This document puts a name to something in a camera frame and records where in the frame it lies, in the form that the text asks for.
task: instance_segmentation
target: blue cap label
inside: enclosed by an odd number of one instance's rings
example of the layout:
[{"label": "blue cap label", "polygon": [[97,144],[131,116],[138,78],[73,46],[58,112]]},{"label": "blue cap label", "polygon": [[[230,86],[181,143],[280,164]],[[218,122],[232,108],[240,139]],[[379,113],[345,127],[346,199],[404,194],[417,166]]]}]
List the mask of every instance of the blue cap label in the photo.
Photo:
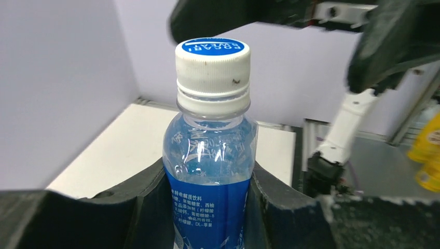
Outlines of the blue cap label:
[{"label": "blue cap label", "polygon": [[244,49],[244,44],[225,38],[198,38],[183,43],[182,49],[201,56],[225,56],[240,52]]}]

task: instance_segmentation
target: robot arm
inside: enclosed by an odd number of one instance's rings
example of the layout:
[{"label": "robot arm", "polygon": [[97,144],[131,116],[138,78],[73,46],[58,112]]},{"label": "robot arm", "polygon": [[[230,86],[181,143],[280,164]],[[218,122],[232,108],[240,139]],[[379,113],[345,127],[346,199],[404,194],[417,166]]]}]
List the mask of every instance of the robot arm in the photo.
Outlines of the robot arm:
[{"label": "robot arm", "polygon": [[379,97],[374,89],[346,93],[329,133],[308,160],[307,195],[330,194],[332,186],[338,186],[359,126]]},{"label": "robot arm", "polygon": [[353,138],[379,96],[405,72],[440,60],[440,0],[179,0],[171,17],[176,42],[215,36],[253,22],[363,32],[347,73],[347,92],[332,128],[308,160],[306,194],[330,193]]}]

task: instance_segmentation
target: yellow bottle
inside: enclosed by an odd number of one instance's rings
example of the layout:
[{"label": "yellow bottle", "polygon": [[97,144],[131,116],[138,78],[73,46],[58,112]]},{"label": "yellow bottle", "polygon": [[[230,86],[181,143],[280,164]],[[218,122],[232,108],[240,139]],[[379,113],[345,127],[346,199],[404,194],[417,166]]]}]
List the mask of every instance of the yellow bottle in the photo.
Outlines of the yellow bottle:
[{"label": "yellow bottle", "polygon": [[431,119],[417,136],[408,157],[416,162],[427,162],[440,148],[440,112]]},{"label": "yellow bottle", "polygon": [[440,151],[416,174],[416,181],[427,190],[440,192]]}]

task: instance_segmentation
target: bottle neck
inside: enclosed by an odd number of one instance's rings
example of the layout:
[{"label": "bottle neck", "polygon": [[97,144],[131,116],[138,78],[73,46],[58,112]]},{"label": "bottle neck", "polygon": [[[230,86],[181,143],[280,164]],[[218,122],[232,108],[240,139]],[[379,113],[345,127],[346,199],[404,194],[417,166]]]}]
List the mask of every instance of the bottle neck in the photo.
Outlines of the bottle neck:
[{"label": "bottle neck", "polygon": [[201,97],[178,89],[177,106],[182,113],[205,119],[224,120],[243,115],[251,105],[249,89],[232,96]]},{"label": "bottle neck", "polygon": [[244,114],[216,119],[197,117],[185,112],[182,112],[182,116],[188,125],[202,130],[227,130],[238,126],[244,120]]}]

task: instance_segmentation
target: black foam padding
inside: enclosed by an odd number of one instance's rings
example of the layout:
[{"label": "black foam padding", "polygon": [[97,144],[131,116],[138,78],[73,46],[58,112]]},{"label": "black foam padding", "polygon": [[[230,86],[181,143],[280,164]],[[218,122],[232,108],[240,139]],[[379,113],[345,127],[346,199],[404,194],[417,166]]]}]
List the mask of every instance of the black foam padding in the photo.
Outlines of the black foam padding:
[{"label": "black foam padding", "polygon": [[[92,199],[0,192],[0,248],[172,249],[171,188],[159,159]],[[258,163],[246,202],[246,248],[438,248],[438,201],[313,199]]]},{"label": "black foam padding", "polygon": [[440,202],[413,198],[322,197],[337,248],[438,248]]}]

